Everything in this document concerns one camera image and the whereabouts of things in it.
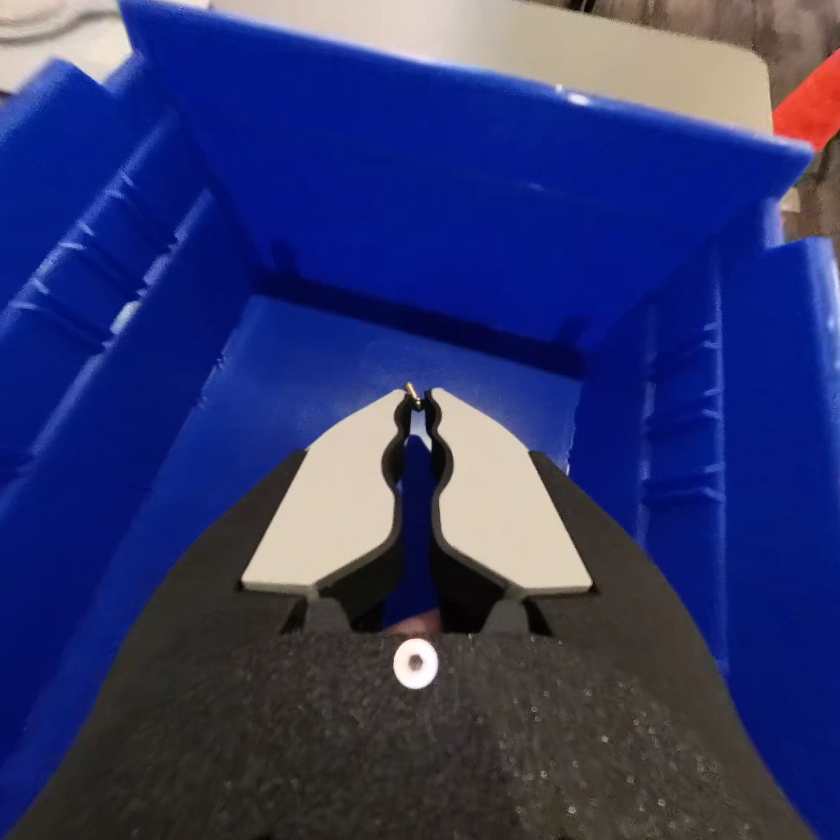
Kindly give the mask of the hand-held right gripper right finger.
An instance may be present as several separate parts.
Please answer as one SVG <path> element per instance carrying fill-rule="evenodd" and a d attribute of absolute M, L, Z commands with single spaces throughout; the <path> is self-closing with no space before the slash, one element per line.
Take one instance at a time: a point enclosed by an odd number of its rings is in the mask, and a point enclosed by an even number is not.
<path fill-rule="evenodd" d="M 537 599 L 590 594 L 594 582 L 531 450 L 443 388 L 425 395 L 436 487 L 429 562 L 443 629 L 481 630 L 492 613 L 530 630 Z"/>

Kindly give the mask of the blue divided plastic bin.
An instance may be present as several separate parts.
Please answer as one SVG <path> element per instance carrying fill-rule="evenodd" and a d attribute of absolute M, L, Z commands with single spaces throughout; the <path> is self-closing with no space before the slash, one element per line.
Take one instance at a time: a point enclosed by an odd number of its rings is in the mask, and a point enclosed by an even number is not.
<path fill-rule="evenodd" d="M 121 2 L 2 106 L 2 838 L 838 838 L 838 275 L 802 143 Z M 240 578 L 411 382 L 594 582 L 443 629 Z"/>

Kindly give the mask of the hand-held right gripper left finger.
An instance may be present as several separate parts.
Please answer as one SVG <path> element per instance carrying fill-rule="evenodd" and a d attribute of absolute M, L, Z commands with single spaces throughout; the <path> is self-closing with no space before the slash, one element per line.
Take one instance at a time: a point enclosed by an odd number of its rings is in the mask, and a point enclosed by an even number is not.
<path fill-rule="evenodd" d="M 403 573 L 397 484 L 412 413 L 394 390 L 308 446 L 241 575 L 245 591 L 332 599 L 351 623 L 384 602 Z"/>

